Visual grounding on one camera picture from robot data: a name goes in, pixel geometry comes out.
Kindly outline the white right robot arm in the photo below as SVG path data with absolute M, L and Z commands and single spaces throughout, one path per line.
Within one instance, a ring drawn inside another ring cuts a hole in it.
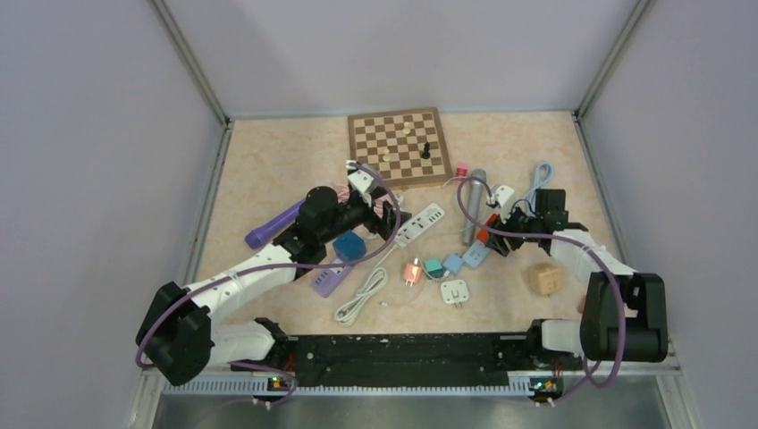
M 487 199 L 497 209 L 486 223 L 485 245 L 502 256 L 534 242 L 585 285 L 578 320 L 535 320 L 524 344 L 526 361 L 547 368 L 560 353 L 593 361 L 621 358 L 657 363 L 668 356 L 665 285 L 655 273 L 639 273 L 597 243 L 582 223 L 572 222 L 562 189 L 539 189 L 529 212 L 512 188 L 500 185 Z

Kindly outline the white power strip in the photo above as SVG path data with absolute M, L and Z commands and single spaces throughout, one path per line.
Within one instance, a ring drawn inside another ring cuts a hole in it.
M 398 230 L 394 243 L 405 248 L 412 241 L 418 239 L 426 231 L 431 229 L 445 216 L 445 211 L 437 204 L 432 203 L 418 214 L 412 216 Z

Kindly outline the light blue charger plug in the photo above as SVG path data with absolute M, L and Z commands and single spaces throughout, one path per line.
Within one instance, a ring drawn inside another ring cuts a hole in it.
M 448 255 L 442 262 L 442 266 L 446 272 L 452 275 L 457 275 L 464 265 L 463 259 L 457 254 Z

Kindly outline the wooden chessboard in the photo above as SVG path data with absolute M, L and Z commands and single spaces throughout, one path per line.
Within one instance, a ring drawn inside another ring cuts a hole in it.
M 411 122 L 411 132 L 402 132 Z M 389 112 L 353 114 L 347 117 L 350 160 L 373 167 L 394 189 L 442 185 L 454 177 L 439 110 L 423 107 Z M 431 144 L 431 157 L 420 157 Z M 382 160 L 384 150 L 392 160 Z

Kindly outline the red cube socket adapter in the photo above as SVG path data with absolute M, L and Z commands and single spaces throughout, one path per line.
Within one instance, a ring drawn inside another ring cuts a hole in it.
M 499 218 L 498 214 L 496 213 L 491 214 L 489 218 L 484 222 L 484 226 L 492 227 L 493 224 L 498 220 L 498 218 Z M 489 240 L 489 231 L 486 229 L 480 229 L 476 235 L 476 239 L 479 242 L 486 244 L 487 241 Z

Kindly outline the pink toy brick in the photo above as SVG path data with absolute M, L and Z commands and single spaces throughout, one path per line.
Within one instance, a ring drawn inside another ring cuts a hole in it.
M 456 165 L 456 171 L 455 171 L 455 179 L 456 180 L 463 180 L 468 176 L 469 173 L 469 164 L 467 163 L 458 163 Z

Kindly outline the silver microphone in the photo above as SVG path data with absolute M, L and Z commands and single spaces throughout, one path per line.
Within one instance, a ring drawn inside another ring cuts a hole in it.
M 486 171 L 484 169 L 476 168 L 470 173 L 470 176 L 474 177 L 474 179 L 468 183 L 466 209 L 473 218 L 477 219 L 482 194 L 484 192 L 484 182 L 486 182 Z M 461 236 L 462 244 L 464 246 L 471 246 L 475 234 L 476 227 L 470 220 L 466 219 L 465 228 Z

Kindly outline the blue cube socket adapter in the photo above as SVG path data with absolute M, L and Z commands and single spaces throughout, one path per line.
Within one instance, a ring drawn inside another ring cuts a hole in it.
M 352 262 L 366 255 L 366 242 L 353 231 L 347 231 L 333 241 L 335 255 L 342 262 Z

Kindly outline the teal charger plug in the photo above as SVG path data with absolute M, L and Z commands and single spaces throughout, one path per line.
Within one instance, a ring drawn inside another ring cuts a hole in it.
M 433 280 L 442 279 L 446 272 L 441 260 L 438 258 L 426 259 L 423 263 L 423 269 L 425 275 Z

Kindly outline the wooden cube socket adapter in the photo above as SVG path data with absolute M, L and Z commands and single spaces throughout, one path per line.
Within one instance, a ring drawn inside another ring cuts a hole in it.
M 563 287 L 561 270 L 552 263 L 543 262 L 530 266 L 527 277 L 530 289 L 541 296 L 551 295 Z

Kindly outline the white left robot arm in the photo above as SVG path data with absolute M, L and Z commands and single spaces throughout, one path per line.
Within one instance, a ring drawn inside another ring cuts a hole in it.
M 350 188 L 344 201 L 334 189 L 316 187 L 296 208 L 278 236 L 251 258 L 204 281 L 159 287 L 136 334 L 136 364 L 156 368 L 174 386 L 215 363 L 249 359 L 265 369 L 281 366 L 287 347 L 271 329 L 255 322 L 242 336 L 229 337 L 219 324 L 269 290 L 323 267 L 327 244 L 342 234 L 363 226 L 389 243 L 411 217 L 382 187 Z

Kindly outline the purple microphone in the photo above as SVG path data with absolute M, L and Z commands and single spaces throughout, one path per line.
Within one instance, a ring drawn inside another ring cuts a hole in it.
M 244 238 L 247 246 L 251 249 L 262 248 L 272 240 L 279 231 L 295 221 L 299 214 L 299 209 L 304 202 L 305 199 L 302 198 L 267 223 L 251 230 Z

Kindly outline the light blue power strip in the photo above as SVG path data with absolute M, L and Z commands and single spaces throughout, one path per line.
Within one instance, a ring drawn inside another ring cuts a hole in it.
M 491 251 L 482 241 L 474 240 L 461 259 L 468 268 L 475 270 L 485 261 Z

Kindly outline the orange pink charger plug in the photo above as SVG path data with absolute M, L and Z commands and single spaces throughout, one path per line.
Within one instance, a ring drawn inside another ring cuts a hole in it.
M 417 257 L 415 257 L 412 262 L 409 262 L 405 265 L 403 271 L 403 279 L 406 286 L 413 287 L 419 282 L 419 279 L 422 275 L 423 266 Z

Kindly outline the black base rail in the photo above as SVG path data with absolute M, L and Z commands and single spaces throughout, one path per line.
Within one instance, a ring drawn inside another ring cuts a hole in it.
M 570 354 L 538 350 L 530 332 L 288 335 L 274 337 L 265 366 L 294 373 L 301 388 L 501 387 L 517 371 L 573 371 Z

